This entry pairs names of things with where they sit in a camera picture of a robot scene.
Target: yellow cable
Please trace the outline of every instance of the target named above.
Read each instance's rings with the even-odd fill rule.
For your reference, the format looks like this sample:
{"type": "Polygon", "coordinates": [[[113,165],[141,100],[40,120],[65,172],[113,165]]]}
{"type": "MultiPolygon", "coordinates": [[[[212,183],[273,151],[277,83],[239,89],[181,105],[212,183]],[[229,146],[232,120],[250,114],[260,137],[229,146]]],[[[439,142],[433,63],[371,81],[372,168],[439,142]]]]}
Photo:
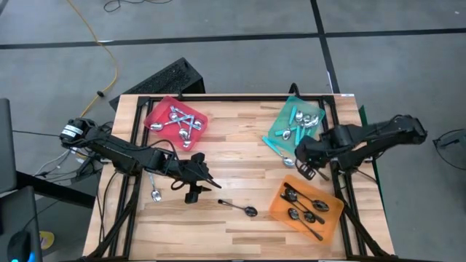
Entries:
{"type": "MultiPolygon", "coordinates": [[[[101,47],[104,48],[105,51],[107,51],[107,53],[110,55],[111,57],[111,60],[113,61],[114,65],[115,65],[115,76],[114,76],[114,79],[111,80],[110,84],[104,88],[102,90],[102,92],[106,92],[107,90],[109,90],[114,84],[115,84],[115,81],[117,80],[118,78],[118,64],[117,64],[117,60],[115,59],[114,55],[110,52],[110,50],[108,50],[108,48],[106,46],[104,46],[102,43],[99,42],[97,36],[95,35],[94,33],[94,30],[90,27],[89,23],[85,20],[85,18],[81,15],[81,13],[79,12],[79,10],[74,6],[73,3],[71,3],[71,0],[66,0],[68,2],[68,4],[71,5],[71,7],[73,7],[74,11],[78,14],[78,16],[82,19],[82,21],[84,22],[84,24],[86,24],[87,26],[87,29],[89,29],[89,32],[92,34],[92,37],[94,38],[94,41],[96,44],[100,45],[101,47]]],[[[92,101],[89,103],[89,105],[87,105],[86,109],[81,113],[81,116],[80,117],[83,117],[88,111],[89,109],[91,108],[91,106],[95,103],[95,101],[99,98],[98,95],[96,95],[94,97],[94,99],[92,99],[92,101]]]]}

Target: yellow object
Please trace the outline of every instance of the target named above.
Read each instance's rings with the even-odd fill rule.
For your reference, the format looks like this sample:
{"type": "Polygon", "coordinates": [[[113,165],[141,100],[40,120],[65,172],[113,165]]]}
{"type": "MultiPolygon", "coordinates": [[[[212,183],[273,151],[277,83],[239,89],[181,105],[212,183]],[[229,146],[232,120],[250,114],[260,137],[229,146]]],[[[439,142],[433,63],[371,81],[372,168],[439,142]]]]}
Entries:
{"type": "MultiPolygon", "coordinates": [[[[115,65],[115,77],[113,80],[111,80],[110,84],[104,88],[102,90],[102,92],[106,92],[107,90],[109,90],[114,84],[115,84],[115,81],[117,80],[117,77],[118,77],[118,65],[117,65],[117,60],[115,59],[114,55],[110,52],[110,50],[108,50],[108,48],[106,46],[104,46],[102,43],[100,43],[98,41],[98,38],[97,36],[95,35],[94,33],[94,30],[90,27],[89,23],[85,20],[85,18],[81,15],[81,13],[79,12],[79,10],[74,6],[73,3],[71,3],[71,0],[66,0],[70,5],[71,7],[73,7],[74,11],[78,14],[78,16],[82,19],[82,21],[84,22],[84,24],[86,24],[87,26],[87,29],[89,29],[89,32],[92,34],[92,37],[94,38],[94,41],[96,44],[100,45],[101,47],[104,48],[105,51],[107,51],[107,53],[110,55],[111,57],[111,60],[113,61],[114,65],[115,65]]],[[[92,101],[89,103],[89,105],[87,105],[86,109],[83,110],[83,112],[81,113],[81,116],[80,117],[83,117],[88,111],[89,109],[91,108],[91,106],[95,103],[95,101],[99,98],[98,95],[96,95],[92,101]]]]}
{"type": "Polygon", "coordinates": [[[53,242],[55,241],[55,235],[52,232],[39,231],[39,236],[41,239],[42,250],[49,249],[53,245],[53,242]]]}

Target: plastic tray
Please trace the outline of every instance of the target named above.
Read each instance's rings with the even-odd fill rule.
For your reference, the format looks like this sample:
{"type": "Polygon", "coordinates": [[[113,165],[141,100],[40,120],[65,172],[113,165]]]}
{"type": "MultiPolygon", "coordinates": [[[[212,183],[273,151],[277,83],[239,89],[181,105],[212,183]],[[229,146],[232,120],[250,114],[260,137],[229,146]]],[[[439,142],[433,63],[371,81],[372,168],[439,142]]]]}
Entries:
{"type": "Polygon", "coordinates": [[[296,139],[296,131],[291,132],[291,137],[288,140],[283,140],[281,135],[275,135],[277,131],[285,130],[288,127],[296,127],[296,121],[293,120],[291,126],[289,125],[290,115],[292,113],[293,107],[296,106],[297,110],[303,112],[303,114],[310,114],[310,115],[318,115],[319,122],[314,127],[306,129],[306,135],[312,137],[314,136],[315,132],[317,131],[323,117],[325,116],[325,111],[309,104],[308,102],[301,100],[295,96],[290,96],[287,100],[285,105],[283,106],[280,114],[278,115],[277,119],[275,120],[274,124],[269,130],[269,140],[272,141],[275,145],[285,149],[291,154],[294,154],[294,150],[296,148],[295,139],[296,139]]]}
{"type": "MultiPolygon", "coordinates": [[[[202,136],[203,132],[207,129],[208,125],[208,118],[199,113],[198,111],[195,111],[193,108],[190,108],[183,104],[182,102],[176,100],[175,98],[166,96],[164,97],[157,105],[156,107],[152,110],[152,112],[144,119],[144,126],[149,128],[149,130],[161,138],[168,139],[170,140],[174,145],[177,147],[183,149],[184,151],[189,151],[191,148],[194,146],[194,144],[200,139],[202,136]],[[171,113],[171,106],[175,106],[182,112],[186,114],[191,114],[194,115],[194,119],[199,119],[202,121],[202,127],[201,130],[196,130],[192,129],[191,131],[191,144],[188,147],[183,147],[183,140],[180,138],[178,131],[180,130],[180,127],[178,124],[168,124],[163,127],[162,130],[160,131],[155,131],[151,130],[151,124],[157,122],[157,123],[166,123],[170,121],[169,114],[171,113]]],[[[186,130],[189,130],[189,125],[181,122],[182,128],[185,128],[186,130]]]]}
{"type": "Polygon", "coordinates": [[[283,223],[289,225],[302,234],[305,234],[316,242],[324,245],[330,245],[333,241],[335,228],[339,222],[341,212],[343,211],[343,206],[344,204],[340,199],[337,199],[336,197],[331,196],[330,194],[327,194],[324,191],[315,188],[314,186],[307,185],[306,181],[299,180],[293,175],[286,175],[285,179],[283,179],[283,182],[280,185],[280,188],[278,189],[277,195],[270,205],[269,213],[273,218],[277,219],[278,221],[282,221],[283,223]],[[300,219],[302,219],[311,229],[314,229],[317,233],[319,233],[323,237],[323,241],[319,241],[314,236],[314,234],[312,234],[309,229],[307,229],[306,226],[304,226],[301,222],[294,221],[288,216],[288,208],[295,207],[280,197],[280,194],[285,192],[285,182],[289,183],[297,191],[303,193],[310,199],[322,200],[330,207],[328,212],[319,212],[312,206],[312,203],[309,200],[298,195],[298,200],[303,203],[303,205],[325,220],[324,224],[320,224],[317,221],[315,223],[308,223],[304,220],[303,213],[299,211],[300,219]]]}

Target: black crate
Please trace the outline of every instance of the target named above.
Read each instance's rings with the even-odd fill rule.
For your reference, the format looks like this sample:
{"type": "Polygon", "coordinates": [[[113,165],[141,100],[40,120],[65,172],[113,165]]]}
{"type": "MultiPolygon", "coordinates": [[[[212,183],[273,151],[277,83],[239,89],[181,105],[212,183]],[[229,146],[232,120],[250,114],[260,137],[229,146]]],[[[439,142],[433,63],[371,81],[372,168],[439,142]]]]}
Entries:
{"type": "MultiPolygon", "coordinates": [[[[135,85],[122,95],[179,93],[205,94],[204,79],[184,57],[135,85]]],[[[118,102],[119,96],[109,102],[115,111],[117,110],[118,102]]]]}

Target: teal tray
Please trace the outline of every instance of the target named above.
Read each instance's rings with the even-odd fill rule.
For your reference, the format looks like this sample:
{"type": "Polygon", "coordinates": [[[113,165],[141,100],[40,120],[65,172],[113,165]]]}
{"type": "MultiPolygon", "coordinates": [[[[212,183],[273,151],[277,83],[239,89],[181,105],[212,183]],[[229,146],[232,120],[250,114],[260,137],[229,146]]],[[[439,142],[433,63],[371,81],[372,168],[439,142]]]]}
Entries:
{"type": "Polygon", "coordinates": [[[303,114],[310,114],[310,115],[318,115],[319,116],[319,123],[316,124],[314,127],[306,129],[305,135],[313,137],[315,132],[317,131],[323,117],[325,116],[325,111],[309,104],[308,102],[297,98],[296,96],[290,96],[287,100],[285,105],[283,106],[280,114],[278,115],[277,119],[275,120],[274,124],[269,130],[269,140],[272,141],[275,145],[279,146],[280,148],[285,149],[287,152],[294,154],[294,149],[296,148],[295,139],[297,131],[294,130],[291,132],[291,136],[288,140],[283,140],[281,135],[275,135],[276,132],[285,130],[288,127],[296,127],[296,121],[293,120],[291,126],[289,125],[290,115],[292,113],[293,107],[296,106],[297,110],[302,111],[303,114]]]}

